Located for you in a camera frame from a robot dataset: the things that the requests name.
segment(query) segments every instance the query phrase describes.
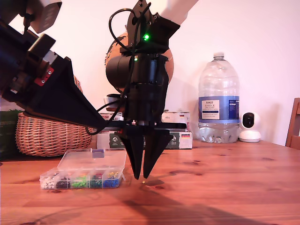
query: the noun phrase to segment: green led light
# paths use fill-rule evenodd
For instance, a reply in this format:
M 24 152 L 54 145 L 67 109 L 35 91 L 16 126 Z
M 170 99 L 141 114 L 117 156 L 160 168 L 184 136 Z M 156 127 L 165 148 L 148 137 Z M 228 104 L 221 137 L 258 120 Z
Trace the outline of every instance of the green led light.
M 149 38 L 150 38 L 150 35 L 149 35 L 149 34 L 145 34 L 145 35 L 144 35 L 144 40 L 145 40 L 145 41 L 148 41 Z

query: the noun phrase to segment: bottle cap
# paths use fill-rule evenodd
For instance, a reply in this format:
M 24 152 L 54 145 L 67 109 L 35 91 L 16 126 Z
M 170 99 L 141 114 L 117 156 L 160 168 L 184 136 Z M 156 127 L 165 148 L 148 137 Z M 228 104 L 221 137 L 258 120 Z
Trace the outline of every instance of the bottle cap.
M 224 57 L 224 52 L 215 52 L 214 57 Z

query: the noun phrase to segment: colorful beads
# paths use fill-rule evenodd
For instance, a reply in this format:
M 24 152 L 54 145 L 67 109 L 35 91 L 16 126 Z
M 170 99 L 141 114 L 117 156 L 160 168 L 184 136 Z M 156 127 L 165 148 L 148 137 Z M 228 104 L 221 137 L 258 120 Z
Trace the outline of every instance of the colorful beads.
M 117 188 L 119 186 L 119 179 L 117 179 L 119 172 L 109 172 L 108 180 L 103 182 L 103 188 Z
M 95 175 L 90 180 L 90 188 L 102 188 L 102 176 Z
M 103 182 L 103 188 L 117 188 L 119 186 L 119 179 L 105 180 Z
M 46 177 L 41 184 L 42 189 L 54 189 L 54 177 Z
M 73 188 L 88 188 L 88 182 L 86 181 L 86 176 L 79 176 L 75 178 L 75 180 L 72 182 L 71 186 Z
M 64 177 L 56 183 L 57 189 L 67 189 L 70 188 L 70 178 Z

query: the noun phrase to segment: bottle label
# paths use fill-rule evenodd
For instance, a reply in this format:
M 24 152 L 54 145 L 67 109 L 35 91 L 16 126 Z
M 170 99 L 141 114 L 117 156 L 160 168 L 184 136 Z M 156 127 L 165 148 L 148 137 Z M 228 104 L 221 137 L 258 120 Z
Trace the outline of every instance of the bottle label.
M 199 98 L 200 123 L 239 123 L 239 96 Z

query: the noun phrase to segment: white beads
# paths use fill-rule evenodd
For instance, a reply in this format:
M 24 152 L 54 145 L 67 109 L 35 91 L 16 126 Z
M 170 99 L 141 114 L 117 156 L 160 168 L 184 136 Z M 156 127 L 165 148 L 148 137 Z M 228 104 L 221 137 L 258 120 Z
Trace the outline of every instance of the white beads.
M 54 189 L 54 177 L 47 177 L 41 184 L 42 189 Z

